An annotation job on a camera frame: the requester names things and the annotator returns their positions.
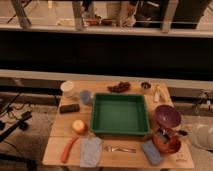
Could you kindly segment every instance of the metal bar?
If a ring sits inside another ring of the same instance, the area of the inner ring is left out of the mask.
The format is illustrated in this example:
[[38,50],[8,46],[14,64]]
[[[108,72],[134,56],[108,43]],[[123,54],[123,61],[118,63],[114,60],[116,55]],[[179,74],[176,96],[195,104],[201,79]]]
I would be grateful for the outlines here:
[[178,6],[178,0],[169,0],[167,9],[164,15],[163,23],[161,25],[161,30],[163,33],[168,33],[171,29],[172,20],[175,16],[175,12]]
[[75,17],[75,28],[76,30],[83,30],[84,23],[81,14],[81,2],[80,1],[72,1],[73,13]]
[[[29,0],[27,1],[26,4],[24,4],[24,8],[26,8],[30,3],[31,3],[32,0]],[[9,24],[17,15],[14,14],[8,21],[7,21],[7,24]]]
[[89,11],[89,17],[90,18],[95,18],[95,11],[94,11],[94,3],[93,2],[89,6],[88,11]]
[[27,15],[24,11],[24,8],[20,2],[20,0],[11,0],[13,8],[16,11],[16,15],[18,16],[19,24],[22,28],[29,28],[31,26],[30,20],[27,18]]

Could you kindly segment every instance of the railing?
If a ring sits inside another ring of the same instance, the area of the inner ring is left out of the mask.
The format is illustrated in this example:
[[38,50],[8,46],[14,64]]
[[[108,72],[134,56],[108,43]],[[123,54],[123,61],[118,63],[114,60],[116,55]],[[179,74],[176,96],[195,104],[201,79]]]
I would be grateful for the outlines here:
[[[81,1],[1,0],[0,30],[213,37],[211,0],[203,0],[202,6],[199,0],[138,1],[134,14],[126,18],[134,20],[130,25],[122,24],[122,18],[108,18],[108,3],[93,1],[82,12]],[[124,2],[117,3],[126,8]]]

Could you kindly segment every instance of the fork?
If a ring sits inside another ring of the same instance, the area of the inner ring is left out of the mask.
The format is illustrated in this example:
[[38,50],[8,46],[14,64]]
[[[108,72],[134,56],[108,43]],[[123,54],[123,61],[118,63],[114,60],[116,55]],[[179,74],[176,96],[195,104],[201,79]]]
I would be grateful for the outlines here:
[[106,150],[108,152],[122,151],[122,152],[128,152],[128,153],[136,153],[136,149],[123,148],[123,147],[113,147],[113,146],[105,146],[104,150]]

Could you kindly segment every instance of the gray towel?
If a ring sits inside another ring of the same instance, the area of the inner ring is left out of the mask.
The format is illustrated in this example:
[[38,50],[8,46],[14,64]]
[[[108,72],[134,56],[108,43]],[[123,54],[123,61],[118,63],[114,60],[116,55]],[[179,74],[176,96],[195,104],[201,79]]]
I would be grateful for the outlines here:
[[83,138],[81,142],[80,167],[96,167],[102,151],[100,138]]

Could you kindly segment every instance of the white cup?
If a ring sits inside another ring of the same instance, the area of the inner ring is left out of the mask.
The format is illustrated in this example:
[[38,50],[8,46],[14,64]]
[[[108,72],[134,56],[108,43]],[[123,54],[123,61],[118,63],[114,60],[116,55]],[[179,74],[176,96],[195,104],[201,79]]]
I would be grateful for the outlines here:
[[75,95],[74,83],[72,81],[65,81],[61,84],[61,91],[63,95],[67,98],[72,98]]

